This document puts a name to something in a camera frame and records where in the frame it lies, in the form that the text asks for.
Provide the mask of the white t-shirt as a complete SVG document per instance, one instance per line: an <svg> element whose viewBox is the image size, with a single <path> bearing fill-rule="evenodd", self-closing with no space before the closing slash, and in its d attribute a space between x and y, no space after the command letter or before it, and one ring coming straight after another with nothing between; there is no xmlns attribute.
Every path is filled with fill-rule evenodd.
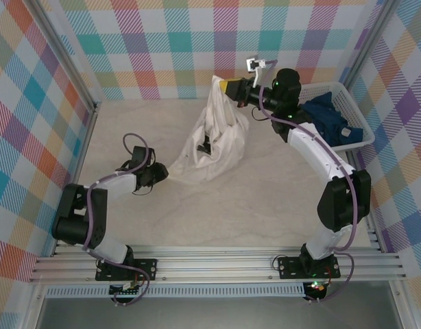
<svg viewBox="0 0 421 329"><path fill-rule="evenodd" d="M242 159L249 121L223 93L216 75L208 101L182 151L168 168L169 179L182 184L208 182L235 167Z"/></svg>

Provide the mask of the aluminium corner post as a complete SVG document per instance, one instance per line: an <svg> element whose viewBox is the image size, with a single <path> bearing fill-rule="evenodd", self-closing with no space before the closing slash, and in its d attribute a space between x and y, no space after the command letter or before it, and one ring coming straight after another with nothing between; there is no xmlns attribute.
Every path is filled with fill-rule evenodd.
<svg viewBox="0 0 421 329"><path fill-rule="evenodd" d="M339 60L334 80L351 91L402 0L367 0Z"/></svg>
<svg viewBox="0 0 421 329"><path fill-rule="evenodd" d="M75 66L69 52L64 43L47 16L47 12L42 6L40 0L23 0L27 9L38 23L40 30L45 35L47 42L50 44L52 51L55 53L58 61L64 67L69 79L74 84L76 91L82 97L83 102L88 106L91 112L96 112L97 102L93 99L82 76Z"/></svg>

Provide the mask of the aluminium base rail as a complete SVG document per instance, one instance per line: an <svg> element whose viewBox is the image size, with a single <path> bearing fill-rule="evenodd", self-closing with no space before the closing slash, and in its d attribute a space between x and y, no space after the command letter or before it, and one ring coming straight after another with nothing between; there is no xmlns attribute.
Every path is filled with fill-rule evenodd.
<svg viewBox="0 0 421 329"><path fill-rule="evenodd" d="M298 248L277 247L162 247L135 246L137 258L157 259L156 283L265 283L277 282L271 261L277 255L298 256ZM404 280L405 268L397 254L371 247L348 250L352 258L339 256L341 280ZM32 284L95 283L95 259L76 246L59 244L53 256L39 258Z"/></svg>

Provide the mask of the blue garment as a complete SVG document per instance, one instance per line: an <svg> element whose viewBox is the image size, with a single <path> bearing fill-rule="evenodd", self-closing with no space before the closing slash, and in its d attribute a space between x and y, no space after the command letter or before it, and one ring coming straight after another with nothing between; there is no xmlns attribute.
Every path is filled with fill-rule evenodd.
<svg viewBox="0 0 421 329"><path fill-rule="evenodd" d="M351 127L340 112L336 111L331 92L306 101L301 108L311 118L320 136L331 147L363 141L363 130Z"/></svg>

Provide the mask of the aluminium table side rail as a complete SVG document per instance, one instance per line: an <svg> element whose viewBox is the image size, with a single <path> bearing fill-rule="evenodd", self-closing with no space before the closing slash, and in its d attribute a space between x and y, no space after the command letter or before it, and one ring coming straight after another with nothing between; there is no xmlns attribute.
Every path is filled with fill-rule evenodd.
<svg viewBox="0 0 421 329"><path fill-rule="evenodd" d="M77 158L77 166L71 182L62 192L55 219L51 226L51 235L58 241L70 245L83 245L89 231L88 211L86 209L86 196L88 188L78 184L82 167L87 155L93 130L97 121L101 102L97 102L96 112L89 115L89 124Z"/></svg>
<svg viewBox="0 0 421 329"><path fill-rule="evenodd" d="M353 149L350 151L340 151L337 152L337 154L341 156L348 164L352 165L357 171L359 171L364 169L364 164L363 161L360 158L358 158L357 153L361 151L364 147ZM353 248L371 247L371 242L369 238L370 234L368 233L369 229L369 221L367 220L367 216L365 216L358 224L354 235L354 239L350 246Z"/></svg>

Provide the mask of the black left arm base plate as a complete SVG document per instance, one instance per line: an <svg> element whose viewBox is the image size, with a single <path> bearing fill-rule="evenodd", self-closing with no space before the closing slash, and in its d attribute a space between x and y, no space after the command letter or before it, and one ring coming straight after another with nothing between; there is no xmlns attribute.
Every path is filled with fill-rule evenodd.
<svg viewBox="0 0 421 329"><path fill-rule="evenodd" d="M125 265L138 268L146 272L150 280L155 280L157 262L158 261L155 258L135 258ZM137 273L135 270L125 269L123 267L118 267L117 265L97 261L96 266L96 281L135 281L136 277L138 277L139 280L144 278L143 274Z"/></svg>

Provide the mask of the white plastic basket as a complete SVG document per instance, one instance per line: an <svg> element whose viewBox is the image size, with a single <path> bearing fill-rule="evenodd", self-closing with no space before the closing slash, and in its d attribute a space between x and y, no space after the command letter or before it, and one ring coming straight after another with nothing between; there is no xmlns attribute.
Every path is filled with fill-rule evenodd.
<svg viewBox="0 0 421 329"><path fill-rule="evenodd" d="M318 82L313 84L303 84L300 92L300 103L312 100L315 97L327 92L332 93L332 103L335 109L340 112L351 127L363 130L362 141L333 147L335 152L350 151L366 145L372 144L375 140L373 131L360 111L357 103L352 98L346 87L340 82Z"/></svg>

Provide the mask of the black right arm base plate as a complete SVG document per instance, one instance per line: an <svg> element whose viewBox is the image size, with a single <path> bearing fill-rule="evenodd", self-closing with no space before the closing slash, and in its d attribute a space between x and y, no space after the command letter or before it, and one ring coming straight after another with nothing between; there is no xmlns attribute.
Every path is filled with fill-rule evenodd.
<svg viewBox="0 0 421 329"><path fill-rule="evenodd" d="M281 280L340 278L340 268L335 256L321 260L302 260L300 257L278 258L278 271Z"/></svg>

